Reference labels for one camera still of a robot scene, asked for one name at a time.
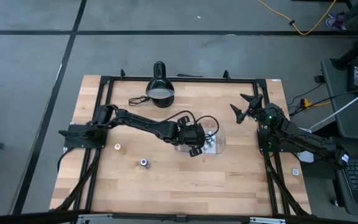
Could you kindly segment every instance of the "black desk lamp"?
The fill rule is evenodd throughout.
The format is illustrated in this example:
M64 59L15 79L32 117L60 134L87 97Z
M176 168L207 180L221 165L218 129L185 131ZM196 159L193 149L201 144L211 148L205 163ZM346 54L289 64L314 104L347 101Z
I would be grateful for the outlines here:
M155 106L166 108L172 105L175 99L175 90L171 81L167 78L165 64L156 62L154 64L154 77L149 81L146 87L146 96L129 99L129 106L135 106L139 103L152 100Z

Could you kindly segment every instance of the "wooden table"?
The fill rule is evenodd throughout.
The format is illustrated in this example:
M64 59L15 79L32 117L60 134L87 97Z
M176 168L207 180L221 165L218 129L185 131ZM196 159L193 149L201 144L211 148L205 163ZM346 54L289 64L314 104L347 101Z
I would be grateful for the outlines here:
M73 116L75 124L91 120L99 80L98 75L84 76ZM281 81L266 81L270 101L282 107L288 117ZM157 121L181 110L192 111L196 118L212 115L226 133L223 153L191 158L188 153L175 151L172 145L150 133L118 126L108 132L106 147L101 153L91 210L110 213L271 215L265 165L257 143L258 124L252 118L236 124L229 106L232 103L245 109L247 102L239 94L253 95L252 85L173 84L175 102L169 108L158 108L151 101L128 106L129 98L144 95L147 82L115 81L111 103ZM116 143L126 149L126 154L121 155L114 150ZM59 206L76 185L84 151L75 149L62 160L50 208ZM310 212L300 163L290 153L280 155L286 186L303 209ZM141 159L149 160L149 169L140 166ZM293 168L300 171L299 176L292 174ZM85 207L87 192L85 186L80 208ZM279 212L282 212L277 187L275 192Z

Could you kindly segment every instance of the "lamp shade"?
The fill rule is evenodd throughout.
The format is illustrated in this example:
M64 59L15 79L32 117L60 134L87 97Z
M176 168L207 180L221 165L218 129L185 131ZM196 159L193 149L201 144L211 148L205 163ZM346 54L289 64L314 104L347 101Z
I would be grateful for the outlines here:
M146 96L153 100L155 106L166 108L172 105L175 99L175 90L165 72L165 64L156 62L154 64L154 77L146 87Z

